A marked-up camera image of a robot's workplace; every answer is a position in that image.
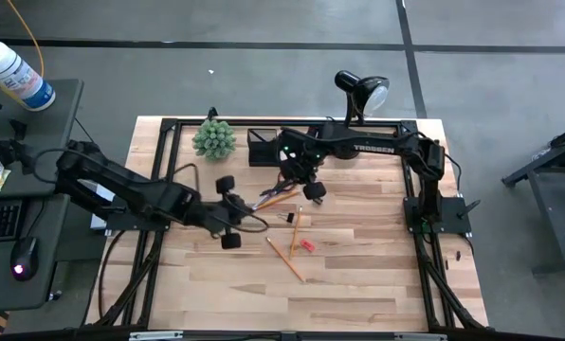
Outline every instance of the gray floor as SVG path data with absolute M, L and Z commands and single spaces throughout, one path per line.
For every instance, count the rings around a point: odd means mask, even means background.
M 565 45 L 565 0 L 406 0 L 412 39 L 437 45 Z M 25 37 L 0 1 L 0 36 Z M 19 1 L 41 38 L 402 44 L 393 0 Z M 16 48 L 37 65 L 30 47 Z M 43 49 L 48 78 L 86 83 L 79 119 L 122 162 L 139 115 L 340 116 L 339 69 L 392 80 L 382 116 L 415 117 L 404 52 L 256 49 Z M 527 184 L 500 178 L 565 130 L 565 55 L 416 53 L 428 117 L 462 164 L 490 325 L 565 336 L 565 274 L 533 278 L 559 255 Z M 78 326 L 95 264 L 67 266 L 68 295 L 13 314 L 10 331 Z M 77 311 L 61 309 L 76 306 Z

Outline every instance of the wooden tabletop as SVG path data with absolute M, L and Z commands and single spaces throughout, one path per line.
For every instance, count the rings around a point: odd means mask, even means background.
M 139 117 L 126 167 L 150 176 L 162 117 Z M 447 146 L 439 119 L 418 119 L 418 129 Z M 234 127 L 236 152 L 209 163 L 195 156 L 191 139 L 196 127 L 184 127 L 177 166 L 193 162 L 200 170 L 203 200 L 219 200 L 215 180 L 234 175 L 236 193 L 250 203 L 271 188 L 276 168 L 250 168 L 246 127 Z M 384 128 L 369 128 L 386 132 Z M 166 169 L 170 142 L 165 150 Z M 259 212 L 271 228 L 243 233 L 243 247 L 222 250 L 220 241 L 200 228 L 174 224 L 165 235 L 158 267 L 150 329 L 293 330 L 323 332 L 420 332 L 427 329 L 414 243 L 402 208 L 405 197 L 401 160 L 397 156 L 361 153 L 353 160 L 328 157 L 319 168 L 327 188 L 322 206 L 298 195 Z M 193 186 L 192 171 L 174 178 Z M 451 164 L 440 183 L 445 196 L 456 193 Z M 269 236 L 284 253 L 293 225 L 277 217 L 303 207 L 298 247 L 292 263 L 307 281 L 302 283 L 265 240 Z M 260 225 L 245 219 L 244 227 Z M 104 307 L 114 303 L 129 280 L 137 233 L 126 233 L 116 245 L 104 277 Z M 486 314 L 469 246 L 457 236 L 441 235 L 447 280 L 458 298 L 481 323 Z M 457 251 L 461 252 L 456 260 Z M 438 290 L 433 290 L 439 321 L 443 314 Z M 140 302 L 136 314 L 140 311 Z M 94 292 L 86 322 L 97 320 Z

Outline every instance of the white bottle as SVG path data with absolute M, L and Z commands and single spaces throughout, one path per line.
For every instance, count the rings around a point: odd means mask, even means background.
M 55 90 L 15 51 L 0 43 L 0 88 L 29 111 L 41 111 L 55 100 Z

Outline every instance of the black desk lamp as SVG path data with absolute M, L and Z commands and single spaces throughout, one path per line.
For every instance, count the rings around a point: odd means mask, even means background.
M 352 72 L 339 71 L 336 74 L 336 85 L 346 93 L 348 108 L 344 125 L 348 127 L 355 117 L 358 118 L 359 124 L 363 124 L 365 115 L 372 115 L 384 104 L 390 81 L 379 76 L 361 79 Z

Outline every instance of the green plant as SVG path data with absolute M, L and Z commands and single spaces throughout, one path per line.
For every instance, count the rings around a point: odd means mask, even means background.
M 192 142 L 196 155 L 205 155 L 209 161 L 228 157 L 236 150 L 234 130 L 227 122 L 218 122 L 216 119 L 205 120 L 198 128 Z

